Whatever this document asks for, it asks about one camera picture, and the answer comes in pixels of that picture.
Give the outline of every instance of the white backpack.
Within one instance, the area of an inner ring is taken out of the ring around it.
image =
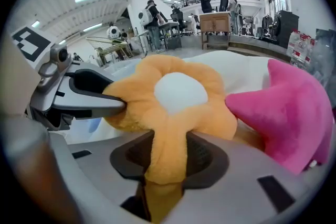
[[[111,26],[109,29],[109,37],[111,39],[119,39],[120,32],[117,26]]]
[[[139,19],[140,19],[140,24],[142,26],[146,26],[147,24],[150,24],[153,21],[153,15],[151,14],[151,12],[149,11],[148,8],[143,9],[140,13],[139,13]]]

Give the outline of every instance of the balcony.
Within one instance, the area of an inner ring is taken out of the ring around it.
[[[261,0],[237,0],[243,7],[244,10],[247,11],[248,16],[252,16],[255,12],[257,12],[260,8],[264,6],[263,1]],[[216,8],[220,4],[221,0],[211,0],[211,5],[213,8]],[[194,9],[201,9],[201,1],[200,0],[181,0],[179,3],[174,4],[175,7],[181,9],[182,12],[193,12]]]

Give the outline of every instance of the wooden cabinet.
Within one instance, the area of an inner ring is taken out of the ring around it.
[[[218,12],[200,15],[201,32],[230,32],[230,13]]]

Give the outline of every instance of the white plush center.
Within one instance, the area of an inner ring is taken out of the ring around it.
[[[208,95],[202,84],[178,72],[163,76],[155,85],[154,96],[169,114],[208,101]]]

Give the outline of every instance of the pink plush toy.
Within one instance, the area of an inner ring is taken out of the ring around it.
[[[322,85],[307,72],[268,61],[270,87],[230,94],[227,107],[263,137],[265,153],[295,174],[328,159],[333,116]]]

